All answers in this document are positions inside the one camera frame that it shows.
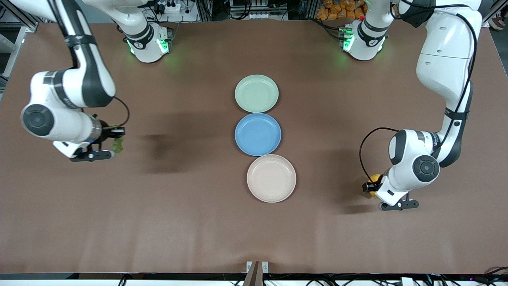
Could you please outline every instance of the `brown table surface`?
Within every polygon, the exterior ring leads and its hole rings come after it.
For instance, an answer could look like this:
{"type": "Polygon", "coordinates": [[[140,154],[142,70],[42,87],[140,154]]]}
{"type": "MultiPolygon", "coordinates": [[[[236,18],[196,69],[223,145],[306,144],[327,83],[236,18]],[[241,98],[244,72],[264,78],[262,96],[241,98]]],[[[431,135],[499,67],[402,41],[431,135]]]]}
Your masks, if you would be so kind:
{"type": "MultiPolygon", "coordinates": [[[[508,264],[508,80],[482,30],[461,158],[413,191],[415,210],[382,212],[362,195],[358,147],[375,127],[437,131],[444,100],[416,63],[425,28],[396,22],[384,50],[358,62],[312,22],[186,23],[173,52],[143,64],[112,24],[92,25],[131,108],[124,151],[71,163],[20,124],[34,73],[71,66],[58,28],[26,38],[1,102],[0,272],[483,273],[508,264]],[[235,145],[245,115],[234,89],[265,74],[280,98],[275,154],[295,167],[294,193],[258,201],[235,145]]],[[[125,117],[116,101],[98,113],[125,117]]],[[[380,131],[365,145],[371,173],[390,167],[380,131]]]]}

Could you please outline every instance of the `black band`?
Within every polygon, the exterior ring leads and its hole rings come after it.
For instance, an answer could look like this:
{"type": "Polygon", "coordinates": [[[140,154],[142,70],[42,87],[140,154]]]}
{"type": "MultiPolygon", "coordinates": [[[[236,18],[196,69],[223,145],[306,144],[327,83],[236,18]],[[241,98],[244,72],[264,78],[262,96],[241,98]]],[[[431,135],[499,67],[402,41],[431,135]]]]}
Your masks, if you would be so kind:
{"type": "Polygon", "coordinates": [[[127,36],[127,38],[129,38],[129,39],[138,39],[138,38],[141,38],[141,37],[143,37],[144,35],[146,35],[146,33],[148,33],[148,30],[150,30],[150,27],[151,27],[151,26],[150,26],[150,24],[149,24],[149,23],[147,23],[147,24],[146,24],[145,29],[143,29],[143,31],[142,31],[142,32],[140,32],[140,33],[137,33],[137,34],[134,34],[134,35],[127,34],[127,33],[124,33],[124,34],[125,34],[125,35],[127,36]]]}
{"type": "Polygon", "coordinates": [[[374,27],[374,26],[372,26],[371,24],[369,24],[369,22],[367,22],[367,18],[365,18],[365,19],[363,20],[363,23],[365,24],[365,26],[366,26],[369,30],[372,30],[372,31],[374,31],[374,32],[384,32],[384,31],[388,30],[388,28],[390,27],[390,26],[385,27],[385,28],[377,28],[377,27],[374,27]]]}
{"type": "Polygon", "coordinates": [[[67,47],[72,48],[81,44],[94,44],[97,46],[94,36],[90,35],[70,35],[65,37],[67,47]]]}
{"type": "Polygon", "coordinates": [[[147,34],[143,35],[142,38],[133,39],[131,38],[130,35],[126,34],[127,38],[129,39],[129,43],[138,50],[144,49],[146,47],[146,44],[148,44],[153,39],[154,36],[153,27],[151,25],[147,25],[146,28],[147,29],[145,30],[147,34]]]}
{"type": "Polygon", "coordinates": [[[363,31],[362,29],[362,24],[364,23],[365,21],[362,21],[359,25],[358,25],[358,36],[360,37],[360,39],[362,39],[365,44],[369,47],[374,47],[376,46],[380,41],[381,39],[386,35],[386,33],[382,34],[381,36],[379,37],[371,37],[367,34],[365,34],[365,32],[363,31]]]}
{"type": "Polygon", "coordinates": [[[444,115],[449,117],[451,120],[466,120],[469,118],[469,111],[468,112],[454,112],[449,110],[448,108],[444,110],[444,115]]]}

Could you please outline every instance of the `cable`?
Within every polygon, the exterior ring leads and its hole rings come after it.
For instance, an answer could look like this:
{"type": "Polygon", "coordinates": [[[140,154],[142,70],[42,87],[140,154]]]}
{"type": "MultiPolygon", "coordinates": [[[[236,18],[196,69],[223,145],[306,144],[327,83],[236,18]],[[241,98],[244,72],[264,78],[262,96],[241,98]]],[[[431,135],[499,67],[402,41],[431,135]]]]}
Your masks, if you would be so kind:
{"type": "Polygon", "coordinates": [[[319,282],[318,280],[311,280],[311,281],[309,281],[309,283],[307,283],[307,285],[305,285],[305,286],[309,286],[312,282],[317,282],[317,283],[319,283],[319,285],[321,285],[321,286],[325,286],[323,283],[319,282]]]}
{"type": "Polygon", "coordinates": [[[127,110],[127,118],[125,119],[125,121],[123,123],[117,125],[117,127],[120,127],[120,126],[125,125],[129,121],[129,119],[131,118],[131,111],[129,110],[129,107],[123,100],[119,99],[117,96],[114,96],[113,98],[118,100],[121,104],[123,104],[125,109],[127,110]]]}
{"type": "Polygon", "coordinates": [[[495,270],[492,270],[490,272],[485,273],[485,275],[491,275],[491,274],[497,273],[497,272],[505,270],[505,269],[508,269],[508,267],[506,267],[506,266],[505,267],[499,267],[499,268],[497,268],[495,270]]]}
{"type": "MultiPolygon", "coordinates": [[[[390,13],[392,14],[392,16],[395,19],[402,19],[402,20],[410,18],[410,17],[413,17],[413,16],[418,15],[418,14],[422,14],[422,13],[428,12],[429,10],[432,10],[432,9],[454,8],[454,7],[467,7],[467,8],[471,8],[470,6],[464,5],[464,4],[452,4],[452,5],[440,5],[440,6],[425,6],[425,5],[419,5],[419,4],[411,3],[408,0],[400,0],[400,1],[406,3],[406,4],[410,5],[410,6],[413,6],[413,7],[424,8],[424,10],[417,11],[416,13],[412,13],[410,15],[403,15],[403,16],[401,16],[399,18],[395,17],[395,15],[393,15],[392,9],[390,9],[390,13]]],[[[469,71],[468,71],[467,80],[466,80],[465,85],[464,85],[464,89],[462,90],[462,94],[461,94],[461,96],[459,98],[459,102],[458,102],[458,104],[457,104],[457,106],[455,107],[455,110],[454,110],[454,112],[456,113],[459,110],[459,107],[462,104],[462,101],[464,100],[464,97],[466,95],[467,87],[469,86],[469,83],[470,83],[470,80],[471,80],[472,71],[473,71],[473,68],[474,68],[474,62],[476,60],[476,53],[477,53],[477,49],[478,49],[478,40],[477,40],[477,37],[476,37],[476,33],[474,32],[474,28],[469,23],[469,21],[464,16],[462,16],[460,14],[455,14],[455,16],[459,17],[460,19],[462,19],[466,23],[467,27],[469,28],[469,30],[471,32],[472,38],[473,38],[473,54],[471,56],[471,60],[470,60],[470,63],[469,63],[469,67],[468,67],[469,71]]],[[[448,138],[448,135],[450,133],[450,130],[452,128],[452,125],[453,125],[453,120],[450,120],[450,124],[448,125],[447,131],[444,134],[443,140],[436,146],[436,150],[441,148],[443,146],[443,144],[445,143],[445,141],[448,138]]]]}
{"type": "Polygon", "coordinates": [[[242,15],[238,18],[230,15],[231,19],[235,19],[235,20],[245,19],[249,15],[251,7],[252,7],[252,3],[250,2],[250,0],[245,0],[245,9],[244,9],[242,15]]]}
{"type": "Polygon", "coordinates": [[[125,286],[127,284],[127,279],[134,279],[134,278],[130,274],[124,274],[124,275],[122,275],[122,278],[120,279],[120,282],[118,283],[118,286],[125,286]]]}
{"type": "Polygon", "coordinates": [[[113,129],[113,128],[117,128],[117,127],[121,127],[125,124],[127,124],[127,122],[129,121],[129,119],[131,118],[131,111],[129,109],[129,107],[127,106],[127,104],[119,99],[117,96],[113,96],[114,99],[118,100],[121,104],[123,104],[123,106],[125,107],[125,109],[127,110],[127,118],[125,119],[124,122],[122,122],[121,124],[117,124],[117,125],[111,125],[111,126],[108,126],[108,127],[104,127],[103,129],[104,130],[108,130],[108,129],[113,129]]]}
{"type": "Polygon", "coordinates": [[[457,283],[455,280],[453,280],[453,279],[450,279],[450,278],[446,277],[446,275],[444,275],[444,274],[443,274],[443,277],[444,277],[445,279],[450,280],[453,284],[455,284],[455,286],[462,286],[462,285],[460,285],[459,283],[457,283]]]}
{"type": "Polygon", "coordinates": [[[369,174],[367,173],[367,170],[365,170],[365,166],[363,165],[363,160],[362,160],[362,148],[363,148],[363,143],[365,143],[365,140],[367,140],[367,138],[374,132],[378,131],[378,130],[390,130],[390,131],[394,131],[394,132],[399,132],[400,130],[397,130],[397,129],[393,129],[393,128],[388,128],[388,127],[377,127],[376,129],[370,131],[362,140],[362,143],[360,144],[360,151],[358,152],[359,154],[359,157],[360,157],[360,165],[362,166],[362,170],[363,172],[365,173],[365,175],[369,178],[369,181],[374,184],[374,186],[377,187],[377,184],[375,182],[372,181],[372,179],[370,178],[369,174]]]}
{"type": "MultiPolygon", "coordinates": [[[[462,16],[460,14],[456,14],[456,16],[461,18],[466,23],[466,25],[468,26],[469,30],[471,31],[471,34],[472,34],[472,37],[473,37],[473,54],[471,56],[471,61],[470,61],[470,64],[469,64],[469,73],[468,73],[468,76],[467,76],[466,84],[464,85],[464,89],[462,90],[462,95],[460,96],[459,103],[457,103],[457,107],[455,107],[455,110],[454,110],[455,113],[459,110],[459,107],[462,104],[462,100],[464,99],[464,97],[466,95],[467,87],[468,87],[468,85],[469,85],[469,83],[471,81],[471,76],[472,76],[473,68],[474,68],[474,62],[476,61],[476,53],[477,53],[477,49],[478,49],[478,41],[477,41],[476,33],[474,32],[473,27],[471,26],[469,21],[467,21],[467,19],[464,16],[462,16]]],[[[448,125],[448,129],[447,129],[446,133],[444,134],[445,136],[443,137],[443,140],[441,141],[441,143],[436,147],[436,149],[439,149],[439,148],[441,148],[443,146],[443,144],[445,143],[446,138],[448,137],[448,134],[450,133],[452,125],[453,125],[453,120],[450,120],[450,124],[448,125]]]]}
{"type": "Polygon", "coordinates": [[[314,23],[316,23],[316,24],[320,25],[321,27],[323,27],[323,29],[325,29],[326,33],[327,33],[328,35],[330,35],[330,37],[332,37],[332,38],[334,38],[334,39],[336,39],[336,40],[347,40],[347,38],[345,38],[345,37],[338,37],[338,36],[336,36],[336,35],[332,34],[332,33],[329,31],[329,29],[330,29],[330,30],[333,30],[333,31],[339,31],[339,28],[336,28],[336,27],[332,27],[332,26],[325,25],[322,21],[319,21],[319,20],[314,19],[314,18],[305,18],[305,20],[311,20],[311,21],[313,21],[314,23]]]}
{"type": "Polygon", "coordinates": [[[151,11],[152,11],[152,13],[153,13],[153,17],[154,17],[154,19],[155,19],[155,22],[156,22],[157,24],[160,24],[161,22],[159,21],[159,19],[158,19],[158,17],[157,17],[157,14],[156,14],[156,13],[155,13],[155,11],[153,10],[152,6],[148,6],[148,7],[150,8],[150,10],[151,10],[151,11]]]}

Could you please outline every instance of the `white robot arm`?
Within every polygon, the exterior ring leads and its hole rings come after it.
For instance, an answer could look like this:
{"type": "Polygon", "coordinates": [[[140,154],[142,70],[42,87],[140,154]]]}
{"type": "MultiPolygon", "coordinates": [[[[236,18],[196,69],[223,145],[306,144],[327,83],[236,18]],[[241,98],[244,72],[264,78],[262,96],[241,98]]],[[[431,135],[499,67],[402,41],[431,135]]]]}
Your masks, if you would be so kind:
{"type": "Polygon", "coordinates": [[[127,37],[127,43],[138,60],[152,63],[169,52],[168,28],[158,23],[148,23],[143,12],[137,8],[148,0],[83,0],[110,16],[127,37]]]}
{"type": "MultiPolygon", "coordinates": [[[[343,46],[344,51],[363,61],[381,50],[394,19],[390,0],[369,3],[365,19],[346,26],[351,36],[343,46]]],[[[394,4],[404,21],[415,27],[426,22],[427,38],[417,76],[424,86],[445,99],[446,109],[439,132],[405,129],[391,139],[389,156],[393,166],[377,180],[364,184],[364,191],[375,193],[384,202],[380,204],[382,210],[402,210],[403,204],[411,204],[402,198],[432,183],[440,168],[459,158],[473,91],[471,63],[482,24],[478,12],[481,0],[399,0],[394,4]]]]}
{"type": "Polygon", "coordinates": [[[12,3],[56,21],[73,60],[72,68],[33,76],[30,102],[21,113],[24,128],[37,137],[52,140],[53,145],[71,159],[111,158],[113,152],[92,152],[89,146],[122,136],[123,129],[105,128],[104,121],[80,111],[84,107],[108,105],[115,96],[115,84],[79,6],[70,0],[12,0],[12,3]]]}

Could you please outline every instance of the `black clamp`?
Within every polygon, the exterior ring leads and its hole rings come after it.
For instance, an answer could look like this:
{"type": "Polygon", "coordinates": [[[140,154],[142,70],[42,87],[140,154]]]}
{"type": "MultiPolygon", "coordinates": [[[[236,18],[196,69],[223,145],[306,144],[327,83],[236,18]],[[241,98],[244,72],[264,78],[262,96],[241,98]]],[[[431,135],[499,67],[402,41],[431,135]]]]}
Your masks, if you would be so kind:
{"type": "Polygon", "coordinates": [[[394,206],[390,206],[387,203],[380,203],[379,209],[382,211],[403,211],[406,209],[415,209],[420,204],[414,199],[401,199],[394,206]]]}
{"type": "Polygon", "coordinates": [[[124,127],[110,127],[107,128],[108,125],[101,120],[101,124],[103,126],[103,130],[101,136],[97,138],[93,143],[86,147],[86,150],[83,151],[81,148],[76,152],[78,155],[74,158],[70,158],[71,162],[94,162],[96,160],[106,160],[113,157],[114,152],[109,150],[102,150],[102,142],[104,142],[108,138],[120,138],[125,135],[124,127]],[[93,145],[98,145],[97,149],[93,149],[93,145]]]}
{"type": "Polygon", "coordinates": [[[94,44],[97,46],[97,41],[95,40],[95,37],[90,35],[71,35],[66,36],[64,39],[65,43],[67,44],[67,47],[69,48],[81,44],[94,44]]]}
{"type": "Polygon", "coordinates": [[[466,120],[469,118],[469,110],[466,112],[454,112],[447,108],[444,110],[444,113],[451,120],[466,120]]]}

